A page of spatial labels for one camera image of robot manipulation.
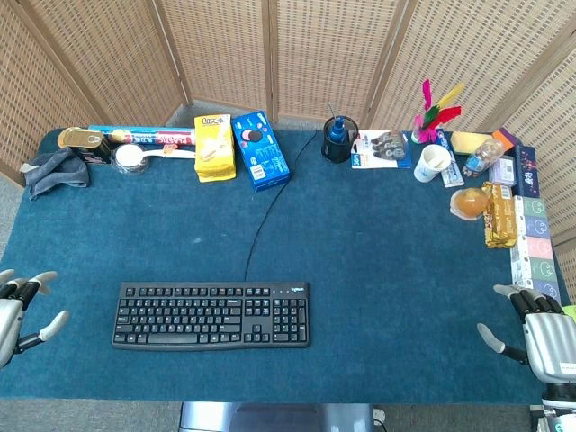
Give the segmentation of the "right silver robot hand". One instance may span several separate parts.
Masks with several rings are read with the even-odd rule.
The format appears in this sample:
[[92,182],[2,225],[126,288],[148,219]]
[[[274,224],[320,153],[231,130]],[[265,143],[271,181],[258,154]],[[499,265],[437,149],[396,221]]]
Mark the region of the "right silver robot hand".
[[495,353],[529,365],[546,384],[575,383],[575,320],[552,297],[517,285],[495,284],[520,318],[526,347],[516,348],[498,339],[483,323],[477,325],[484,343]]

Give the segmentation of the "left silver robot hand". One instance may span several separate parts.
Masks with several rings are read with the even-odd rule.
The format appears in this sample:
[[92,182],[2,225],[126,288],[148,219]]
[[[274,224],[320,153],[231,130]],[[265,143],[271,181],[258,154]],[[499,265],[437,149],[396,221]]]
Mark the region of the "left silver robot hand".
[[14,269],[1,271],[1,367],[8,365],[15,355],[54,338],[67,324],[69,311],[62,310],[51,323],[36,333],[21,336],[25,313],[37,293],[50,294],[49,282],[58,277],[47,271],[27,278],[14,278]]

